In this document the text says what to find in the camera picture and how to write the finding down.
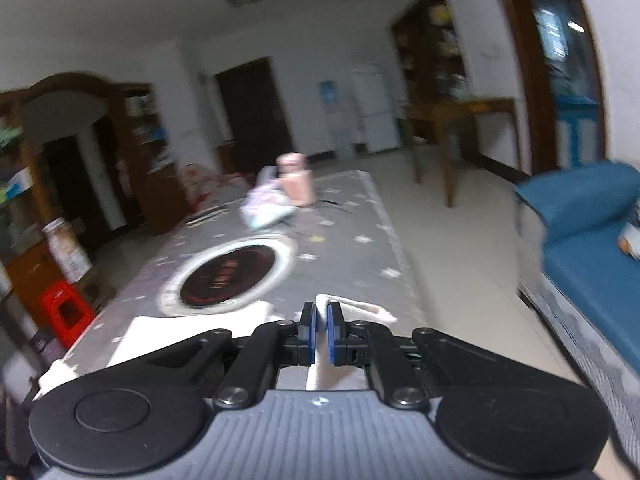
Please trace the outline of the cream white garment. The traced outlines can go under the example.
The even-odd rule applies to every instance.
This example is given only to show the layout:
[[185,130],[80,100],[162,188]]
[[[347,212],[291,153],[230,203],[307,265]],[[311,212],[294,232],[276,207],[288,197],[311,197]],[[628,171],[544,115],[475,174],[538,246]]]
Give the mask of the cream white garment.
[[[355,318],[383,324],[397,322],[395,315],[377,304],[367,304],[325,294],[314,298],[314,306],[323,321],[326,320],[331,301],[341,304],[345,316],[353,315]],[[262,300],[255,301],[254,304],[249,304],[240,310],[223,314],[197,314],[178,316],[178,318],[137,316],[129,324],[125,335],[116,339],[115,352],[106,367],[144,356],[215,328],[225,328],[235,337],[245,337],[250,336],[262,323],[282,320],[282,316],[273,313],[272,304]]]

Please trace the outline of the round black induction cooktop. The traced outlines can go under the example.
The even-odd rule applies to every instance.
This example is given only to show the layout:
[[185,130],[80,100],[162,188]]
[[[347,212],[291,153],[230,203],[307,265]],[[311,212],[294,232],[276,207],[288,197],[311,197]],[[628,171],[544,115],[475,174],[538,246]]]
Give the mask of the round black induction cooktop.
[[297,243],[284,234],[230,240],[187,258],[162,285],[156,304],[167,316],[240,310],[283,283],[296,259]]

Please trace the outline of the soft tissue pack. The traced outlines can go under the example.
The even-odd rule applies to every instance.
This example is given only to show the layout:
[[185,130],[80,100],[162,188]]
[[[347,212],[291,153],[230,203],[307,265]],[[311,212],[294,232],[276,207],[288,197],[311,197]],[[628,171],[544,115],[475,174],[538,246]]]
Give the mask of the soft tissue pack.
[[288,218],[296,210],[282,188],[278,167],[265,166],[258,172],[256,185],[247,193],[240,214],[245,225],[257,231]]

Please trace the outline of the pink thermos bottle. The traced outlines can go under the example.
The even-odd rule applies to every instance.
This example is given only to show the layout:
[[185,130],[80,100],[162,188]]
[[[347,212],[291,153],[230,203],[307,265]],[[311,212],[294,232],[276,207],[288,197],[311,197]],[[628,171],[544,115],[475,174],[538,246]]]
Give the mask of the pink thermos bottle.
[[286,153],[277,158],[282,190],[296,207],[307,207],[316,201],[312,171],[302,153]]

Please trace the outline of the water dispenser with blue bottle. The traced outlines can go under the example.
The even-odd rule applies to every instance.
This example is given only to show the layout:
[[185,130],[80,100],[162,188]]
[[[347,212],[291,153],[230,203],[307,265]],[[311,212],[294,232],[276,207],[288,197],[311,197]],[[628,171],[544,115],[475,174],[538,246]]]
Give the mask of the water dispenser with blue bottle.
[[354,142],[352,142],[348,113],[338,95],[336,82],[334,80],[320,81],[318,88],[336,157],[338,159],[354,158],[356,151]]

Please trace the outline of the red plastic stool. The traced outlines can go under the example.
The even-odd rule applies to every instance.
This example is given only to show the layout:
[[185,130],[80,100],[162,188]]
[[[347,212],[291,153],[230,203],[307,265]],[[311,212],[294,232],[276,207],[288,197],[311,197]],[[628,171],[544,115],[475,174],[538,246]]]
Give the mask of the red plastic stool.
[[40,307],[55,337],[66,350],[96,318],[96,311],[77,288],[66,281],[56,281],[39,296]]

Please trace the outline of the white paper sack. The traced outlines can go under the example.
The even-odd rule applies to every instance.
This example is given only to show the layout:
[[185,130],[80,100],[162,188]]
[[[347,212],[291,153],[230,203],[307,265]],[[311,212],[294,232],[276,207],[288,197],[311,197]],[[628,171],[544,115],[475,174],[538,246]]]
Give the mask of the white paper sack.
[[56,218],[44,226],[42,232],[66,281],[70,284],[79,282],[91,270],[92,264],[70,224],[63,218]]

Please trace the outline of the dark wooden side table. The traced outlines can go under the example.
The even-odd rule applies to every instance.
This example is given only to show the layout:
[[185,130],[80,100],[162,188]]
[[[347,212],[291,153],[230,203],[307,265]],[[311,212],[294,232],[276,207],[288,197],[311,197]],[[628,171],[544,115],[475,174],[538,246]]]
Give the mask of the dark wooden side table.
[[480,116],[506,115],[510,119],[513,131],[515,166],[500,171],[506,178],[518,183],[524,177],[518,113],[513,98],[473,98],[463,101],[440,99],[438,101],[418,101],[404,106],[407,119],[408,147],[411,155],[413,179],[422,182],[423,170],[418,144],[414,136],[423,138],[416,125],[429,125],[438,148],[442,184],[444,185],[445,205],[456,206],[458,194],[457,170],[460,160],[473,166],[485,167],[488,158],[480,154],[480,135],[476,120]]

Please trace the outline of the dark wooden door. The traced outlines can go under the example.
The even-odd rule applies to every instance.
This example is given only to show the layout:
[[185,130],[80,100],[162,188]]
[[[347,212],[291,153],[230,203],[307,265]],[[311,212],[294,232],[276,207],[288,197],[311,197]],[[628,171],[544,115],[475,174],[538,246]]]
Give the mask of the dark wooden door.
[[294,150],[271,58],[224,70],[215,81],[232,134],[236,168],[258,174]]

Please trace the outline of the dark wooden shelf cabinet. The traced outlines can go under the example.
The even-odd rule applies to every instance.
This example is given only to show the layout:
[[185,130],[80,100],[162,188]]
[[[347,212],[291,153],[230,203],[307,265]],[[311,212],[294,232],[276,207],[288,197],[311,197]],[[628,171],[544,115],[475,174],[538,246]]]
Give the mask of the dark wooden shelf cabinet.
[[155,136],[160,116],[149,112],[143,101],[153,95],[148,84],[107,85],[108,117],[117,136],[130,188],[146,225],[155,235],[178,226],[191,211],[176,164],[166,153],[168,142]]

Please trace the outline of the white refrigerator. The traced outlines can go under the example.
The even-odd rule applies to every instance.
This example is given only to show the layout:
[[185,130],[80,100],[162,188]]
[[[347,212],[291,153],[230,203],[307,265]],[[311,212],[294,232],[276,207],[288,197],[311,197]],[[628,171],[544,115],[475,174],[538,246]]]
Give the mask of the white refrigerator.
[[401,142],[396,108],[383,73],[374,64],[354,65],[350,73],[352,94],[368,152],[397,150]]

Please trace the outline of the blue sofa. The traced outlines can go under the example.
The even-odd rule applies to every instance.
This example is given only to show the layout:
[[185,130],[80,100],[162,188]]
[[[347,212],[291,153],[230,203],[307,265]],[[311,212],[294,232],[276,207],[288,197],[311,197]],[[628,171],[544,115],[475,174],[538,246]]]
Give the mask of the blue sofa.
[[599,162],[541,174],[515,189],[541,222],[544,278],[635,372],[639,369],[639,263],[618,247],[639,199],[639,170]]

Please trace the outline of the butterfly patterned pillow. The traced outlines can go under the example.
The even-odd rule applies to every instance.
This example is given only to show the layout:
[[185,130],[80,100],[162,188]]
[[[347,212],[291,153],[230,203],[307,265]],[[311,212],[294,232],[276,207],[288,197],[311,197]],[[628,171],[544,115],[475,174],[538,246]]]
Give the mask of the butterfly patterned pillow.
[[640,205],[636,203],[617,239],[620,251],[636,261],[640,260]]

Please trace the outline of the tall dark display cabinet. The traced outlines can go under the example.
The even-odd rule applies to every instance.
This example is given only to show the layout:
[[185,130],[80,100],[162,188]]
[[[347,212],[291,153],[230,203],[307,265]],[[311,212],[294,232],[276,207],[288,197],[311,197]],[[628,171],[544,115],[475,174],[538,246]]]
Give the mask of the tall dark display cabinet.
[[466,70],[447,0],[412,0],[390,25],[409,101],[453,99]]

